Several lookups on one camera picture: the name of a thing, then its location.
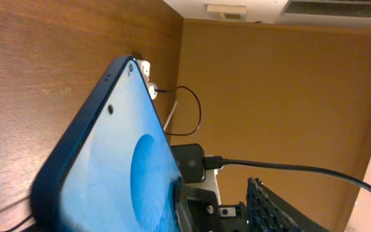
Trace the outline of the blue Samsung Galaxy smartphone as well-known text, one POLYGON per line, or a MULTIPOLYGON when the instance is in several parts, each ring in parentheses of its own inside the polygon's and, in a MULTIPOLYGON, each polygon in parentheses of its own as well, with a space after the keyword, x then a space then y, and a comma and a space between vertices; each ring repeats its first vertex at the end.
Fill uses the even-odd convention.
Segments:
POLYGON ((180 170, 137 61, 115 59, 38 172, 45 231, 178 231, 180 170))

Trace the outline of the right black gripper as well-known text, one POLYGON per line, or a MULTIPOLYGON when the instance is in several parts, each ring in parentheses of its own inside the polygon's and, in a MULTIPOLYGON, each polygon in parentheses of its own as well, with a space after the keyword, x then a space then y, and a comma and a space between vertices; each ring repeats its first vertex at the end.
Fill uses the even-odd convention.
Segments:
POLYGON ((185 231, 306 232, 327 229, 265 187, 247 179, 247 215, 243 202, 220 205, 214 191, 185 187, 185 231))

